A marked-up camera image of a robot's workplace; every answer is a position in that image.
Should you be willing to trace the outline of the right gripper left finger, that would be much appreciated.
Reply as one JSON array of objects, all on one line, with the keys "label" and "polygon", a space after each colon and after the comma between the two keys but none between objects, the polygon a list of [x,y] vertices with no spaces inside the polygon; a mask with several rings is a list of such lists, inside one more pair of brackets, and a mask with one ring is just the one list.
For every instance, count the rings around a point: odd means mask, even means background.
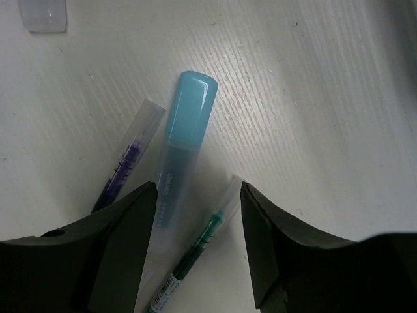
[{"label": "right gripper left finger", "polygon": [[133,312],[157,190],[121,200],[40,237],[1,242],[2,312]]}]

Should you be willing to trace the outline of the orange cap highlighter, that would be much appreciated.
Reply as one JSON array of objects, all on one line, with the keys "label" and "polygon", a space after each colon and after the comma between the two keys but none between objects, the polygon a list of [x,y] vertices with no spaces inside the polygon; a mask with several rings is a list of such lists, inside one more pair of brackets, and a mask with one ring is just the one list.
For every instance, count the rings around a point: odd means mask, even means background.
[{"label": "orange cap highlighter", "polygon": [[23,26],[32,33],[64,33],[66,31],[65,0],[17,1]]}]

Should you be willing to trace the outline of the blue cap highlighter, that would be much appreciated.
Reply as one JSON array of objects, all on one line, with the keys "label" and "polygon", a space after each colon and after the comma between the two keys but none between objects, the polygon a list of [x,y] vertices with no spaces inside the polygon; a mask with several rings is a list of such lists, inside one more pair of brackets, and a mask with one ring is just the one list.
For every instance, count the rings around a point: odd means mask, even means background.
[{"label": "blue cap highlighter", "polygon": [[187,70],[180,74],[158,159],[158,197],[144,273],[158,275],[182,246],[186,196],[214,106],[218,82]]}]

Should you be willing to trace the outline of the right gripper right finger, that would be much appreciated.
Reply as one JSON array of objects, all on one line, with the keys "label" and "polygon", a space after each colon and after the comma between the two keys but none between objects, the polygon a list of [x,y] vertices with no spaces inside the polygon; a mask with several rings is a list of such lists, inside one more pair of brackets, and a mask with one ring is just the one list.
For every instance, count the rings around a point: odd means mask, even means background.
[{"label": "right gripper right finger", "polygon": [[350,241],[240,190],[255,307],[261,312],[415,312],[416,234]]}]

